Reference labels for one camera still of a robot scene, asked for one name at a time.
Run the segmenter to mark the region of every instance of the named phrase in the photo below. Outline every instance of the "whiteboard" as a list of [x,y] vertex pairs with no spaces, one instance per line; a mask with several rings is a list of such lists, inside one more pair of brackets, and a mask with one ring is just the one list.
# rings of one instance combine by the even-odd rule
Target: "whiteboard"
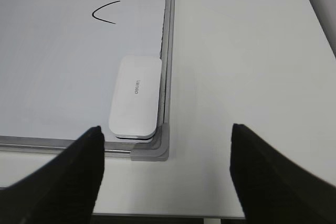
[[[92,13],[111,2],[95,15]],[[122,57],[160,57],[165,0],[0,0],[0,135],[107,141]]]

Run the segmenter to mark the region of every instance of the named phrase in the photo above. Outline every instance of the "handwritten marker line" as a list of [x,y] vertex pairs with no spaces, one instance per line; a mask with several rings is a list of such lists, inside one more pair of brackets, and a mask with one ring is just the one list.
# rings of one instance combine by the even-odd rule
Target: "handwritten marker line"
[[93,18],[95,18],[95,19],[97,19],[97,20],[100,20],[100,21],[103,21],[103,22],[107,22],[107,23],[110,23],[110,24],[114,24],[114,25],[115,25],[114,22],[111,22],[111,21],[108,21],[108,20],[105,20],[105,19],[98,18],[98,17],[96,17],[94,14],[96,13],[96,11],[98,11],[98,10],[100,10],[100,9],[102,9],[102,8],[104,8],[104,7],[108,6],[108,5],[112,5],[112,4],[118,3],[118,2],[120,2],[120,0],[118,0],[118,1],[114,1],[114,2],[112,2],[112,3],[108,3],[108,4],[105,4],[105,5],[101,6],[101,7],[99,7],[98,9],[96,9],[96,10],[92,13]]

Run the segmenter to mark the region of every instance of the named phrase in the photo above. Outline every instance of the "white eraser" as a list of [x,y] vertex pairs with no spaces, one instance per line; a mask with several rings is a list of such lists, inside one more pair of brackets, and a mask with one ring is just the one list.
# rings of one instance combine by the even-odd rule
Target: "white eraser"
[[158,120],[162,61],[124,57],[120,63],[110,114],[110,130],[119,138],[151,138]]

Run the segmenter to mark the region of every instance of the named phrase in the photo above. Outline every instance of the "white desk surface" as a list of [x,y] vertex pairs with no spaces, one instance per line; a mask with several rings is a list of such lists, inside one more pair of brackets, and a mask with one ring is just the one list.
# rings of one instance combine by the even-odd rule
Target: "white desk surface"
[[[233,123],[336,184],[336,61],[308,0],[176,0],[170,158],[107,158],[95,212],[242,216]],[[52,158],[0,154],[7,186]]]

